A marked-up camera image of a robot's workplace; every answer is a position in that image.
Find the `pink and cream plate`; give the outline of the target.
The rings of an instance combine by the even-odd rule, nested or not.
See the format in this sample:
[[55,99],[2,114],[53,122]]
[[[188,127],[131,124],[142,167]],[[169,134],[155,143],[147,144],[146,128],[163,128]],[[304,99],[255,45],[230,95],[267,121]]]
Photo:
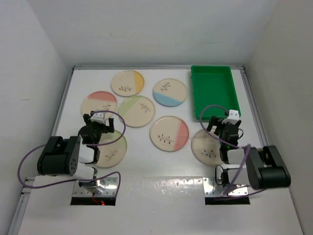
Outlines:
[[107,91],[97,91],[88,95],[82,102],[81,114],[86,120],[92,117],[91,112],[109,110],[115,112],[117,108],[116,97]]
[[184,120],[177,116],[163,116],[150,128],[153,144],[167,152],[182,149],[189,139],[189,128]]

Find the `green and cream plate front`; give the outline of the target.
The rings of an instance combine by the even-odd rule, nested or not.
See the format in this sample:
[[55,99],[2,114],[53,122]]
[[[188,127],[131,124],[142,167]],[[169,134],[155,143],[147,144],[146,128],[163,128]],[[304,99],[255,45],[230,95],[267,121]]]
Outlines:
[[[114,133],[103,134],[99,144],[111,142],[120,137],[120,135],[121,133],[117,130],[115,130]],[[100,155],[96,166],[110,168],[119,164],[123,160],[127,151],[127,141],[123,136],[115,143],[99,146],[98,148],[100,150]]]

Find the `green and cream plate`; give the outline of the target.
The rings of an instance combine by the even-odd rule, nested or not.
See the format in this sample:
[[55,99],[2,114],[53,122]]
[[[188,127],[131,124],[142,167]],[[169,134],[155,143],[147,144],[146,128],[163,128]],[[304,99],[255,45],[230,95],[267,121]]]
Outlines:
[[[120,137],[120,135],[121,133],[117,130],[115,130],[114,133],[103,134],[99,144],[111,142]],[[123,160],[127,151],[127,141],[123,136],[115,143],[99,146],[98,148],[100,150],[100,155],[96,166],[110,168],[119,164]]]
[[139,128],[149,124],[155,116],[155,105],[147,97],[134,95],[125,99],[118,108],[129,127]]

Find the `blue and cream plate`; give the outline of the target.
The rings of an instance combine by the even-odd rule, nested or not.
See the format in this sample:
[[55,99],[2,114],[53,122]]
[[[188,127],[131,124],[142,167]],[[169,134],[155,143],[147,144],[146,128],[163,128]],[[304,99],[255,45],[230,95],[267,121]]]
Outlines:
[[157,82],[153,87],[153,97],[161,105],[176,107],[187,98],[187,87],[183,82],[167,78]]
[[191,141],[194,156],[205,165],[222,165],[220,157],[220,142],[203,129],[199,130]]

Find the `yellow and cream plate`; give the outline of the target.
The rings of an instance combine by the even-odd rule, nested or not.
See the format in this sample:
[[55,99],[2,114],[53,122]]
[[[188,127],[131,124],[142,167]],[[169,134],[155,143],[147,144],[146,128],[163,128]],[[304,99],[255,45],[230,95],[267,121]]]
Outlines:
[[111,80],[112,90],[119,96],[130,97],[139,94],[145,85],[143,75],[135,70],[125,70]]

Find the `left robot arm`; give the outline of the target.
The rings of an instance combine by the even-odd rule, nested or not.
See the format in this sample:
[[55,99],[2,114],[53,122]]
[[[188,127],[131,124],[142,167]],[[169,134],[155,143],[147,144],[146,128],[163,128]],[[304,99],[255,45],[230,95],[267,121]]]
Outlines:
[[84,114],[83,119],[85,126],[77,136],[49,138],[38,159],[37,170],[40,175],[78,179],[79,187],[100,195],[105,187],[100,180],[94,180],[97,170],[89,165],[98,163],[100,147],[97,145],[103,134],[114,132],[114,119],[108,118],[108,125],[104,113]]

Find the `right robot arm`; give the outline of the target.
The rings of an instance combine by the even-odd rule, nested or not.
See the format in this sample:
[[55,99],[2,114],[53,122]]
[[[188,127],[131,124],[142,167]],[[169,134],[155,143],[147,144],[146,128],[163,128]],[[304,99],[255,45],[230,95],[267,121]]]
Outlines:
[[[232,124],[215,116],[209,121],[206,130],[209,132],[216,127],[214,134],[221,143],[220,158],[225,164],[230,163],[229,151],[239,149],[240,124],[240,120]],[[261,149],[245,146],[243,162],[246,166],[249,185],[253,189],[287,188],[291,185],[291,175],[274,145],[264,146]]]

